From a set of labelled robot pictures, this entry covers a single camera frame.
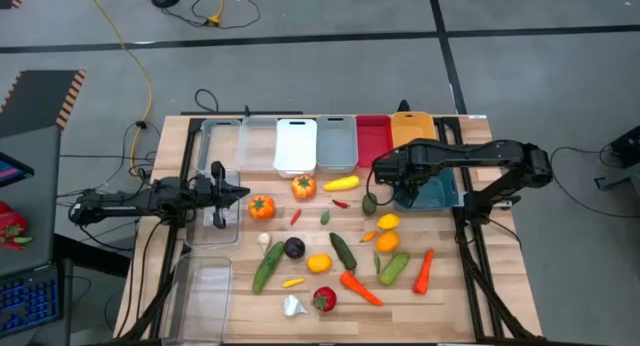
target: red tray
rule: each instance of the red tray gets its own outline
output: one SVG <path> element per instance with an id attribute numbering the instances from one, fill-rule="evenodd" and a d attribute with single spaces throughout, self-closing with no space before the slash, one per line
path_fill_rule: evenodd
<path id="1" fill-rule="evenodd" d="M 356 116 L 358 166 L 369 168 L 371 162 L 393 148 L 391 118 L 387 115 Z"/>

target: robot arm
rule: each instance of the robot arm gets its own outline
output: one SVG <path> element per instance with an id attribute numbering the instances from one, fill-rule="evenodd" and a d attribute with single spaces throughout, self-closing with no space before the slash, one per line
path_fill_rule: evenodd
<path id="1" fill-rule="evenodd" d="M 180 218 L 184 212 L 215 207 L 214 225 L 225 228 L 221 208 L 249 194 L 245 187 L 228 184 L 225 169 L 219 161 L 211 164 L 212 179 L 197 175 L 190 183 L 179 177 L 165 177 L 151 187 L 135 193 L 100 194 L 89 190 L 69 209 L 69 219 L 80 226 L 96 223 L 108 217 L 158 216 L 160 219 Z"/>
<path id="2" fill-rule="evenodd" d="M 532 144 L 496 140 L 483 145 L 446 145 L 415 139 L 378 157 L 372 165 L 377 184 L 390 185 L 393 199 L 410 207 L 421 186 L 447 167 L 505 167 L 509 171 L 481 191 L 464 197 L 466 218 L 487 223 L 493 205 L 524 187 L 540 188 L 553 179 L 547 153 Z"/>

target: computer monitor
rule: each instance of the computer monitor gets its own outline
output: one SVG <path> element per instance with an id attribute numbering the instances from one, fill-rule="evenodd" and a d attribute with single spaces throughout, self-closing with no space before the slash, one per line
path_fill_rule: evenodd
<path id="1" fill-rule="evenodd" d="M 32 176 L 33 169 L 31 167 L 0 152 L 0 187 Z"/>

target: floor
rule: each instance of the floor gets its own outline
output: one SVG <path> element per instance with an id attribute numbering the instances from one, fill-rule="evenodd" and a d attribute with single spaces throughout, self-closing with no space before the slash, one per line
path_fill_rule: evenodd
<path id="1" fill-rule="evenodd" d="M 225 111 L 248 105 L 389 113 L 402 99 L 432 114 L 466 109 L 488 115 L 496 138 L 549 151 L 599 150 L 640 119 L 640 0 L 439 0 L 443 24 L 434 18 L 434 0 L 252 0 L 261 19 L 226 31 L 191 27 L 149 0 L 99 1 L 149 71 L 155 99 L 150 120 L 158 127 L 167 115 L 198 110 L 193 94 L 202 87 Z M 193 1 L 172 10 L 191 16 Z M 198 10 L 213 12 L 217 3 L 204 0 Z M 223 23 L 243 24 L 254 16 L 248 2 L 228 0 Z M 0 10 L 0 20 L 0 90 L 24 69 L 86 70 L 62 152 L 119 155 L 126 128 L 144 111 L 146 86 L 91 0 L 24 0 L 17 10 Z M 449 37 L 438 38 L 444 29 Z M 472 30 L 482 32 L 465 33 Z M 48 47 L 54 45 L 62 48 Z M 451 57 L 443 57 L 442 46 Z M 132 134 L 126 137 L 128 148 Z M 148 131 L 138 155 L 156 146 L 157 135 Z M 99 185 L 119 162 L 62 158 L 59 192 Z M 588 205 L 638 213 L 640 200 L 627 185 L 606 193 L 595 188 L 594 177 L 614 172 L 597 156 L 559 152 L 554 170 Z M 104 189 L 136 187 L 122 171 Z M 587 211 L 556 184 L 522 196 L 514 214 L 545 336 L 635 344 L 638 219 Z M 94 233 L 121 223 L 105 221 Z M 84 238 L 63 212 L 56 232 Z M 100 239 L 126 246 L 132 235 L 133 228 L 124 227 Z M 75 306 L 72 342 L 104 339 L 103 310 L 113 296 L 106 307 L 113 323 L 123 281 L 76 273 L 93 285 Z M 76 282 L 79 298 L 86 283 Z"/>

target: orange tray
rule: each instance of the orange tray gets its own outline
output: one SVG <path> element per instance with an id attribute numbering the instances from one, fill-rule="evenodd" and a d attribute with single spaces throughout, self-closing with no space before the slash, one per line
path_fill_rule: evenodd
<path id="1" fill-rule="evenodd" d="M 416 138 L 436 138 L 433 117 L 426 112 L 397 112 L 391 116 L 393 147 L 404 145 Z"/>

